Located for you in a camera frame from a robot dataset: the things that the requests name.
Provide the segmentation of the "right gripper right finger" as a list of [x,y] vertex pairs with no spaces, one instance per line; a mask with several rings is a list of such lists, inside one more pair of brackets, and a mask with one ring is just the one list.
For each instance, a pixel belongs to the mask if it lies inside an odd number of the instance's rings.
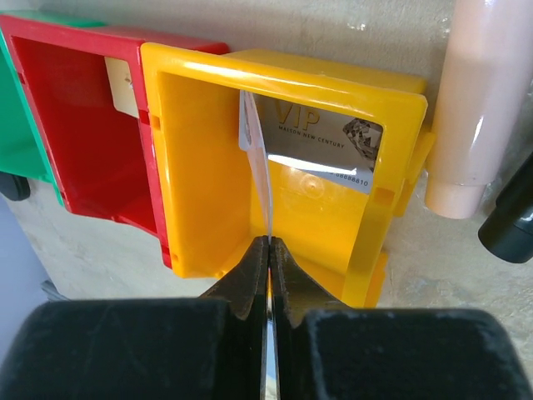
[[355,308],[270,246],[283,399],[529,399],[506,330],[471,308]]

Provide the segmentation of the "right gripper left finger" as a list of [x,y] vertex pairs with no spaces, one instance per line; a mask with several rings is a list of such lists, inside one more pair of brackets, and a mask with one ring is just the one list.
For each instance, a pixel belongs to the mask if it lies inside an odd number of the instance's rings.
[[269,242],[198,297],[49,302],[1,367],[4,399],[262,399]]

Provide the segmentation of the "yellow plastic bin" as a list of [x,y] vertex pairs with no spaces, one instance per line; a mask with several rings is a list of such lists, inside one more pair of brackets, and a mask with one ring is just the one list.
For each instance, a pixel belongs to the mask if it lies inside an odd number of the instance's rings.
[[264,49],[141,47],[170,265],[220,278],[280,238],[352,307],[375,307],[384,242],[434,142],[426,81]]

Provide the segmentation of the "red plastic bin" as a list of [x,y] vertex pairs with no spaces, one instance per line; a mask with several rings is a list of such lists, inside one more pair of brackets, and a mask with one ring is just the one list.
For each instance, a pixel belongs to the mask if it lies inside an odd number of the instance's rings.
[[[228,46],[39,11],[3,12],[1,31],[64,207],[150,233],[169,265],[141,47],[159,43],[221,55]],[[139,118],[113,106],[105,57],[128,63]]]

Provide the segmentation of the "green plastic bin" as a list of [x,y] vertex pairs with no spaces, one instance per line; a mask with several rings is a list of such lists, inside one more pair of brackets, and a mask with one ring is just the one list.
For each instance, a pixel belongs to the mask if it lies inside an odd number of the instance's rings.
[[4,37],[1,38],[1,172],[57,185]]

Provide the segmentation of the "silver card in yellow bin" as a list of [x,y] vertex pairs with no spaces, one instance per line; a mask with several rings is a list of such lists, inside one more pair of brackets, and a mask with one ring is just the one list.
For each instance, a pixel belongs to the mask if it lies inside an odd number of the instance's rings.
[[383,133],[381,125],[253,94],[269,161],[360,193],[371,191]]

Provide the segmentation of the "card in red bin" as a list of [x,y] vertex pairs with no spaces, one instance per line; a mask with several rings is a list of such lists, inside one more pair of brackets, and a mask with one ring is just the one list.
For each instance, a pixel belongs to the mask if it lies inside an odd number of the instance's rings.
[[125,60],[104,58],[113,106],[120,113],[139,118],[130,67]]

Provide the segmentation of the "black microphone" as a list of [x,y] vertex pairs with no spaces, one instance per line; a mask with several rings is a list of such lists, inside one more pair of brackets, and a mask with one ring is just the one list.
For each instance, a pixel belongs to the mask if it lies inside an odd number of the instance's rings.
[[532,155],[496,198],[496,206],[478,231],[481,244],[509,263],[532,259]]

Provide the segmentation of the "pink microphone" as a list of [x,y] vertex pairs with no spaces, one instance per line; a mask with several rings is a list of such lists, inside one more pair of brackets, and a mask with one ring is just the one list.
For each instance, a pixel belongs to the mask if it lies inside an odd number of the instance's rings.
[[501,165],[532,80],[532,3],[458,1],[436,99],[425,203],[472,217]]

